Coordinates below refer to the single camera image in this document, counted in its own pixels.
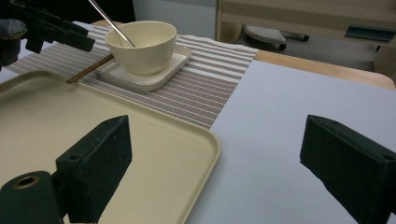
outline striped placemat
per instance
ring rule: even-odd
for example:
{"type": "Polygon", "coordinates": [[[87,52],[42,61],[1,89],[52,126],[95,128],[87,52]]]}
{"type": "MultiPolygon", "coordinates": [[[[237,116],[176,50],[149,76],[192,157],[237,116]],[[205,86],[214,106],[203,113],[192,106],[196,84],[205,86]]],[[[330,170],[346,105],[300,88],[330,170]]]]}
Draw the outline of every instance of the striped placemat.
{"type": "MultiPolygon", "coordinates": [[[[109,53],[104,40],[109,29],[95,26],[90,30],[89,36],[96,39],[91,52],[55,44],[7,69],[18,74],[39,70],[72,77],[109,53]]],[[[258,50],[192,35],[179,36],[177,44],[192,50],[190,61],[156,91],[126,91],[100,80],[96,72],[80,82],[209,129],[258,50]]]]}

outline cream tray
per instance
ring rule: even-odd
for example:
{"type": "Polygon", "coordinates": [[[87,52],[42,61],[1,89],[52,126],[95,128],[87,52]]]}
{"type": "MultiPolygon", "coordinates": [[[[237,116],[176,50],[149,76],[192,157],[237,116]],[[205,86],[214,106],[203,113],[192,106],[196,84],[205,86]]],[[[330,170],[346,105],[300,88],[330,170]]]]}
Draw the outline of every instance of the cream tray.
{"type": "Polygon", "coordinates": [[[216,136],[47,72],[0,84],[0,186],[33,171],[53,174],[62,153],[121,115],[129,116],[133,161],[99,223],[185,222],[218,160],[216,136]]]}

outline metal spoon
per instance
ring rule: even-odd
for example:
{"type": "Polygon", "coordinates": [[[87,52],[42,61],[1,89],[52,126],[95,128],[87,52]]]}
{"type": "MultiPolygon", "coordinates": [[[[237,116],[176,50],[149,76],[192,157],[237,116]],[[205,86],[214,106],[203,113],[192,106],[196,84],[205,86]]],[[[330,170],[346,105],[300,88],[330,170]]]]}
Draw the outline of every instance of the metal spoon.
{"type": "Polygon", "coordinates": [[[103,18],[105,18],[105,20],[108,21],[108,23],[110,23],[110,25],[122,36],[122,38],[124,40],[126,40],[128,43],[130,43],[132,45],[132,47],[136,47],[134,45],[134,43],[132,43],[132,41],[130,39],[128,39],[128,37],[126,37],[126,35],[119,29],[119,27],[116,26],[116,24],[114,24],[114,22],[107,16],[107,14],[99,7],[99,5],[95,2],[95,0],[89,0],[90,3],[93,5],[93,7],[102,15],[103,18]]]}

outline white table surface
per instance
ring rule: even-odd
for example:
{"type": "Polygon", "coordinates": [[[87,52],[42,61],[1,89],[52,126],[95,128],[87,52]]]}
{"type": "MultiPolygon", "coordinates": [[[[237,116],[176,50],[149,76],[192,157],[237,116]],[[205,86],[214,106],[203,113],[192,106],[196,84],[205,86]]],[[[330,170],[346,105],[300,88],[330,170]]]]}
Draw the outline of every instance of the white table surface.
{"type": "Polygon", "coordinates": [[[356,223],[300,164],[308,114],[396,151],[396,91],[253,61],[211,128],[221,155],[189,223],[356,223]]]}

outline cream bowl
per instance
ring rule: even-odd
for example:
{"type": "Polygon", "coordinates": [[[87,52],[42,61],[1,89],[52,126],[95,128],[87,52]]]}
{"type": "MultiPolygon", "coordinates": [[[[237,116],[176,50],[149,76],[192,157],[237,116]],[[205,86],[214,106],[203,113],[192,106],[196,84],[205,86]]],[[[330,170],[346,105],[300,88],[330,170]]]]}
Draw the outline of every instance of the cream bowl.
{"type": "Polygon", "coordinates": [[[172,59],[177,29],[162,21],[134,21],[119,26],[134,43],[125,41],[114,29],[106,36],[106,43],[117,63],[129,73],[139,76],[160,72],[172,59]]]}

